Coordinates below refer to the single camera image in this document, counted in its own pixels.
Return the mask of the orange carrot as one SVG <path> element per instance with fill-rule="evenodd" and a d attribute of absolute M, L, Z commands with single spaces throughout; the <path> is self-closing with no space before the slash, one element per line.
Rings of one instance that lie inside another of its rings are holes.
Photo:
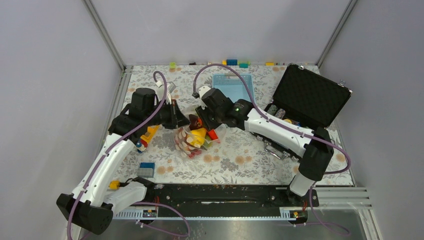
<path fill-rule="evenodd" d="M 206 132 L 205 141 L 208 144 L 219 144 L 221 142 L 219 136 L 217 135 L 214 129 L 211 129 L 210 131 Z"/>

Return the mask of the light blue plastic basket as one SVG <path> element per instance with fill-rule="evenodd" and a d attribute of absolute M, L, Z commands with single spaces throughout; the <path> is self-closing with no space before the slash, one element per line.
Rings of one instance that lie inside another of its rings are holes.
<path fill-rule="evenodd" d="M 255 99 L 254 94 L 254 83 L 252 75 L 249 73 L 240 75 L 248 90 L 246 90 L 243 82 L 234 73 L 216 73 L 212 76 L 212 87 L 219 89 L 226 97 L 230 98 L 232 102 L 236 102 L 239 99 L 251 101 L 249 95 Z"/>

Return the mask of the yellow bell pepper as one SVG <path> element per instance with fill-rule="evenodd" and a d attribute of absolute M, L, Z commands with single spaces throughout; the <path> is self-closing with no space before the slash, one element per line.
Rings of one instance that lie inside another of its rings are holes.
<path fill-rule="evenodd" d="M 205 143 L 206 133 L 207 133 L 207 130 L 205 128 L 191 130 L 190 131 L 191 141 L 189 143 L 197 148 L 199 146 L 202 146 Z"/>

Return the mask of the clear dotted zip bag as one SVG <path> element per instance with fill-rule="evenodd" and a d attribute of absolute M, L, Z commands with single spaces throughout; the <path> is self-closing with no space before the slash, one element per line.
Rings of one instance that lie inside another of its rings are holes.
<path fill-rule="evenodd" d="M 224 141 L 227 133 L 225 125 L 207 130 L 194 105 L 185 108 L 182 113 L 190 121 L 189 125 L 174 131 L 175 148 L 182 157 L 193 159 Z"/>

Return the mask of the black poker chip case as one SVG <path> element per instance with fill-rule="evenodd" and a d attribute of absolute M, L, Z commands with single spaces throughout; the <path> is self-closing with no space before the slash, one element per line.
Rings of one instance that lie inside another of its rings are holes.
<path fill-rule="evenodd" d="M 264 111 L 298 127 L 327 130 L 351 95 L 349 88 L 301 65 L 290 64 Z M 281 153 L 301 161 L 278 143 L 261 138 Z"/>

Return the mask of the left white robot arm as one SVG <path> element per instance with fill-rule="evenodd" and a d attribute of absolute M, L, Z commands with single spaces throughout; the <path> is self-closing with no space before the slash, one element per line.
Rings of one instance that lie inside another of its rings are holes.
<path fill-rule="evenodd" d="M 56 205 L 68 222 L 93 234 L 102 234 L 113 216 L 133 203 L 152 204 L 155 192 L 140 182 L 107 194 L 110 182 L 124 158 L 135 148 L 148 127 L 174 130 L 189 124 L 168 89 L 138 88 L 131 102 L 113 120 L 105 142 L 87 174 L 70 194 L 62 193 Z"/>

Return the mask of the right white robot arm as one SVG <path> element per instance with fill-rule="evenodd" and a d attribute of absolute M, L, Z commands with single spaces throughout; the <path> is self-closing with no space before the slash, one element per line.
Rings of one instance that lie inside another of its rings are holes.
<path fill-rule="evenodd" d="M 207 129 L 224 124 L 264 137 L 284 147 L 300 158 L 298 173 L 289 184 L 287 201 L 293 206 L 307 199 L 307 192 L 322 180 L 334 154 L 326 129 L 312 130 L 288 123 L 272 116 L 244 99 L 232 102 L 219 89 L 202 86 L 200 117 Z"/>

